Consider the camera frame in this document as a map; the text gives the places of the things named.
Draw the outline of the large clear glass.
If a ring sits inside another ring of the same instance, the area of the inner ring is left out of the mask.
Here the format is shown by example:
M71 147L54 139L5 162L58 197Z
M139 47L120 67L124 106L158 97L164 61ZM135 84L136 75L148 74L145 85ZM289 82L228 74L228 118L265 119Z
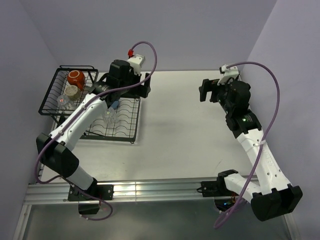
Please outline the large clear glass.
M110 107L102 114L102 119L106 125L115 124L118 122L118 115L114 108Z

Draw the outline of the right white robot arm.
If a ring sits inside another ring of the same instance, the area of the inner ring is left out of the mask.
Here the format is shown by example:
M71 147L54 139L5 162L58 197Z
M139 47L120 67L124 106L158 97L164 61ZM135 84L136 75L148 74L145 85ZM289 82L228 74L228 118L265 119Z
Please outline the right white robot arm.
M283 174L263 139L262 126L249 109L250 89L249 84L232 78L225 84L217 79L205 79L199 87L199 95L200 101L204 102L211 93L210 102L221 105L228 128L256 167L254 172L259 183L250 182L242 197L250 203L257 219L263 222L292 213L303 192Z

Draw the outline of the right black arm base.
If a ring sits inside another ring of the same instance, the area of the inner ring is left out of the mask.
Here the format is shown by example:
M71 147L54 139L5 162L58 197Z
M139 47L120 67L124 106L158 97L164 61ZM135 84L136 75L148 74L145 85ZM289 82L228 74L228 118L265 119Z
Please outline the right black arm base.
M238 171L230 169L220 172L216 180L202 181L200 187L196 189L204 198L229 197L227 200L218 199L214 201L217 209L222 212L231 208L236 203L236 197L238 196L237 193L228 190L225 184L224 178L231 174L238 174Z

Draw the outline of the blue plastic cup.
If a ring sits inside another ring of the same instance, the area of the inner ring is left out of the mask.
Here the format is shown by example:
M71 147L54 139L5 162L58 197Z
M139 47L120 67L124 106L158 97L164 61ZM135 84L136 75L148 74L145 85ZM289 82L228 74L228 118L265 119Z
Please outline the blue plastic cup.
M118 106L119 106L119 101L118 101L118 100L114 101L114 102L111 104L111 107L112 107L114 110L117 109Z

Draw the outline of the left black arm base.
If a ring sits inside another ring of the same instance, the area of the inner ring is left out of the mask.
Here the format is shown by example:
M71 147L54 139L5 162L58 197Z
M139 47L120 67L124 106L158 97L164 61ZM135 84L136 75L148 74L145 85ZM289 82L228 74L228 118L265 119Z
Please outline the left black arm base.
M89 219L96 215L102 207L108 206L109 218L113 213L113 207L108 201L113 199L114 185L97 184L93 189L81 190L76 186L70 186L67 196L68 202L78 202L78 213Z

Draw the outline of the brown ceramic teacup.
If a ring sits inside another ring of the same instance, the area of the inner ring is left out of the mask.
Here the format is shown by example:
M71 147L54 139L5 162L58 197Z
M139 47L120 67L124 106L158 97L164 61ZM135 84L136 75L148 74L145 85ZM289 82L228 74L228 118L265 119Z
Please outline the brown ceramic teacup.
M81 91L85 88L85 75L80 70L72 70L67 75L67 81L70 85L78 87Z

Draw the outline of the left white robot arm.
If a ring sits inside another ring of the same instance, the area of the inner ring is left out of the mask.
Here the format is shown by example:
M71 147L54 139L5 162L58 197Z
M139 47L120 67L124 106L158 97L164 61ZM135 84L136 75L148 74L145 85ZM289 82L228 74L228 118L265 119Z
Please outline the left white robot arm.
M42 163L79 189L79 194L91 200L98 194L98 181L81 166L73 154L76 143L85 130L100 115L111 112L112 104L125 94L146 98L151 91L148 74L141 78L145 62L143 55L133 55L127 60L114 60L100 80L93 83L72 114L49 135L41 133L36 138L38 157Z

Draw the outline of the small speckled stone cup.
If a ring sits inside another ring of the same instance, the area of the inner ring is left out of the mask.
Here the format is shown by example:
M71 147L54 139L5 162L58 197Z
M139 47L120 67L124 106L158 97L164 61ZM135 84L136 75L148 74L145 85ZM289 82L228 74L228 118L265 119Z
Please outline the small speckled stone cup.
M64 90L65 95L73 102L81 97L81 91L76 85L69 85Z

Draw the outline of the small clear glass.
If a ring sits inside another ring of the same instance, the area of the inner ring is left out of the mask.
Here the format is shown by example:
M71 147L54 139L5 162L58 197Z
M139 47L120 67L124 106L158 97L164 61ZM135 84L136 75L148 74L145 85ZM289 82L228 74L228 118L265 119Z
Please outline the small clear glass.
M57 104L60 110L70 110L73 107L73 102L64 94L57 97Z

